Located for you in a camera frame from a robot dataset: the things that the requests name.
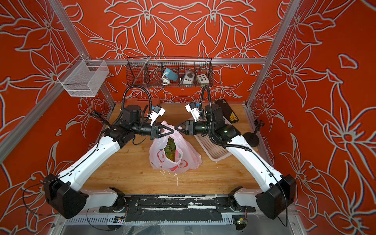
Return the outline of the yellow pineapple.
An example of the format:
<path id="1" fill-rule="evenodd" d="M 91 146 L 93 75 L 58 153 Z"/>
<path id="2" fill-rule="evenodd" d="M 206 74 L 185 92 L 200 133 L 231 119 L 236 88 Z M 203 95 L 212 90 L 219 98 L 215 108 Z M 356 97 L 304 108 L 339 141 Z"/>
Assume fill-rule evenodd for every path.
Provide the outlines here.
<path id="1" fill-rule="evenodd" d="M 175 144 L 174 139 L 172 139 L 171 137 L 168 138 L 167 144 L 164 148 L 164 152 L 165 152 L 165 156 L 169 160 L 175 162 L 175 159 L 176 159 L 176 144 Z"/>

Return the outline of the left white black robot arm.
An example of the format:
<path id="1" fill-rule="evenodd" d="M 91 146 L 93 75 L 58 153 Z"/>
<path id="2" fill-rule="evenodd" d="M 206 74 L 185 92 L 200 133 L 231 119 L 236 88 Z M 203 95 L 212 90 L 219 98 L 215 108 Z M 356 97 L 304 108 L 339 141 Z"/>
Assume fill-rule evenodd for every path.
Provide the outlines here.
<path id="1" fill-rule="evenodd" d="M 117 188 L 103 191 L 86 191 L 83 185 L 90 176 L 113 154 L 122 149 L 137 135 L 151 140 L 166 137 L 174 130 L 160 122 L 165 109 L 151 103 L 142 110 L 138 105 L 125 105 L 122 99 L 120 114 L 103 131 L 97 144 L 79 160 L 59 174 L 49 174 L 43 181 L 46 202 L 65 219 L 70 219 L 91 208 L 106 207 L 121 212 L 127 207 L 125 195 Z"/>

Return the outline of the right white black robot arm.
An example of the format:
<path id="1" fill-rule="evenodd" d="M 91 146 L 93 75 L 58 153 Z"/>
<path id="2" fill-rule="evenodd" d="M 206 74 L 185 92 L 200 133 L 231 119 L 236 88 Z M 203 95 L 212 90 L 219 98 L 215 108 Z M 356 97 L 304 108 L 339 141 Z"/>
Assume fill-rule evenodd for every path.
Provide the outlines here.
<path id="1" fill-rule="evenodd" d="M 235 202 L 242 207 L 254 207 L 270 219 L 278 218 L 295 201 L 296 180 L 282 175 L 265 161 L 251 146 L 251 133 L 241 134 L 227 124 L 222 109 L 211 101 L 206 107 L 192 102 L 186 106 L 193 119 L 175 126 L 175 130 L 187 136 L 206 135 L 214 145 L 228 150 L 251 173 L 260 190 L 239 188 L 234 191 Z"/>

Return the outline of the pink plastic bag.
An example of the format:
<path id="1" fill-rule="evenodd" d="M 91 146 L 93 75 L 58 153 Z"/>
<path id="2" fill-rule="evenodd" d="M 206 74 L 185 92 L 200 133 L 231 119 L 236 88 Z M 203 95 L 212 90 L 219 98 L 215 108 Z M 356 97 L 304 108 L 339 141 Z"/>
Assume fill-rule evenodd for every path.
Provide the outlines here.
<path id="1" fill-rule="evenodd" d="M 176 174 L 195 170 L 202 164 L 201 155 L 194 147 L 183 138 L 183 135 L 176 131 L 172 125 L 162 122 L 162 133 L 174 133 L 155 139 L 149 149 L 149 162 L 153 169 L 170 171 Z"/>

